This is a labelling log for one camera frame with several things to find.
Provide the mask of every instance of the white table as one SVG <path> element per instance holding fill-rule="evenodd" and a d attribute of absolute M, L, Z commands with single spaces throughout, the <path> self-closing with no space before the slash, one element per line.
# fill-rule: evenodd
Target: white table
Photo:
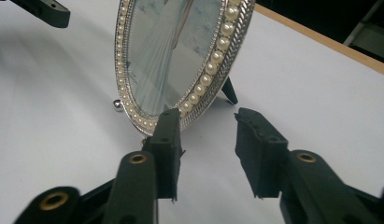
<path fill-rule="evenodd" d="M 0 2 L 0 223 L 46 189 L 98 187 L 140 149 L 142 135 L 111 106 L 118 1 L 61 3 L 72 11 L 63 30 Z M 253 198 L 235 155 L 239 107 L 380 195 L 383 75 L 255 12 L 230 76 L 239 104 L 220 96 L 182 133 L 178 201 L 160 201 L 161 223 L 283 223 L 278 199 Z"/>

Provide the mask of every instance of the oval picture frame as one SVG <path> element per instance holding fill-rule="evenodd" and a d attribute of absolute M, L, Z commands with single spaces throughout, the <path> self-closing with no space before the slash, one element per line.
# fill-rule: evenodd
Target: oval picture frame
<path fill-rule="evenodd" d="M 172 88 L 171 91 L 177 92 L 178 94 L 178 97 L 176 97 L 177 94 L 171 95 L 173 96 L 171 99 L 172 102 L 167 103 L 168 106 L 165 109 L 176 107 L 179 109 L 181 130 L 184 130 L 186 127 L 188 127 L 192 122 L 198 119 L 206 111 L 206 109 L 212 104 L 218 91 L 221 90 L 222 86 L 227 80 L 232 63 L 235 60 L 235 56 L 238 50 L 240 49 L 244 36 L 247 32 L 255 4 L 254 0 L 209 0 L 211 1 L 211 5 L 208 5 L 208 0 L 189 1 L 193 2 L 193 4 L 196 4 L 196 2 L 200 2 L 200 4 L 194 7 L 189 6 L 188 16 L 194 16 L 195 18 L 197 18 L 197 16 L 201 16 L 198 18 L 204 18 L 204 20 L 209 20 L 209 22 L 207 22 L 209 23 L 209 25 L 203 24 L 198 25 L 198 27 L 197 25 L 195 25 L 194 28 L 193 24 L 188 24 L 187 22 L 185 22 L 186 24 L 183 23 L 184 25 L 181 26 L 182 31 L 180 35 L 177 35 L 179 33 L 176 31 L 177 28 L 173 29 L 173 31 L 163 32 L 164 34 L 174 32 L 175 35 L 171 36 L 177 37 L 176 41 L 171 39 L 172 42 L 170 42 L 169 44 L 171 46 L 175 46 L 172 47 L 173 49 L 170 52 L 172 58 L 174 59 L 169 59 L 172 60 L 172 62 L 170 63 L 170 65 L 168 65 L 169 68 L 165 68 L 167 69 L 165 71 L 170 71 L 168 72 L 169 75 L 166 75 L 167 80 L 165 80 L 165 82 L 169 83 L 170 81 L 168 80 L 174 79 L 187 79 L 187 81 L 185 82 L 178 81 L 178 84 L 173 84 L 172 86 L 171 83 L 166 84 L 166 86 L 164 86 L 165 88 L 168 87 L 167 89 Z M 185 7 L 188 7 L 187 2 L 189 1 L 120 1 L 115 35 L 115 71 L 117 86 L 121 100 L 121 106 L 124 108 L 125 114 L 130 119 L 130 121 L 136 126 L 136 128 L 145 135 L 153 135 L 160 113 L 154 112 L 156 109 L 155 107 L 152 109 L 151 106 L 146 106 L 140 103 L 146 101 L 138 99 L 141 94 L 137 93 L 143 92 L 143 94 L 146 95 L 146 93 L 149 92 L 146 91 L 145 87 L 144 90 L 142 87 L 139 87 L 142 86 L 141 83 L 144 83 L 144 76 L 146 76 L 147 73 L 140 72 L 140 74 L 143 74 L 143 76 L 141 75 L 140 77 L 138 77 L 138 68 L 140 67 L 138 66 L 138 62 L 141 61 L 140 58 L 144 58 L 143 60 L 148 62 L 146 64 L 153 64 L 154 61 L 149 60 L 155 60 L 151 59 L 150 56 L 146 56 L 152 55 L 151 52 L 147 52 L 146 49 L 142 50 L 144 46 L 148 46 L 149 43 L 151 43 L 152 41 L 139 41 L 140 39 L 144 39 L 140 36 L 142 36 L 143 32 L 145 32 L 145 39 L 149 39 L 148 36 L 151 36 L 151 34 L 149 34 L 146 30 L 155 29 L 154 27 L 158 26 L 154 22 L 159 21 L 161 19 L 160 16 L 164 14 L 165 6 L 179 7 L 176 6 L 176 4 L 179 5 L 179 2 L 185 2 Z M 211 9 L 207 9 L 209 11 L 204 12 L 205 8 L 209 8 L 209 6 L 211 6 Z M 204 37 L 204 35 L 201 35 L 201 32 L 204 32 L 203 34 L 205 35 L 210 35 L 210 38 Z M 161 41 L 158 39 L 159 38 L 155 37 L 154 41 Z M 198 40 L 194 41 L 194 47 L 191 47 L 189 43 L 193 42 L 193 40 L 195 39 Z M 189 58 L 182 57 L 182 48 L 184 48 L 183 51 L 187 51 L 187 49 L 192 49 L 194 54 L 198 54 L 201 56 L 201 61 L 198 61 L 197 59 L 191 60 L 192 56 L 188 56 Z M 168 50 L 165 51 L 165 49 L 160 50 L 161 51 L 159 51 L 159 53 L 162 55 L 165 55 L 168 52 Z M 147 53 L 146 55 L 140 56 L 140 52 Z M 194 68 L 196 68 L 194 71 L 193 69 L 187 69 L 188 66 L 191 66 L 192 62 L 194 62 L 193 66 Z M 160 66 L 157 67 L 163 67 L 163 62 L 160 62 Z M 172 76 L 173 79 L 171 79 L 171 72 L 177 74 L 176 76 Z M 183 73 L 188 73 L 189 75 L 182 78 L 178 77 L 178 74 Z M 174 89 L 176 89 L 177 87 L 180 88 L 180 91 L 174 91 Z M 149 94 L 152 94 L 152 97 L 157 95 L 151 92 L 149 92 Z"/>

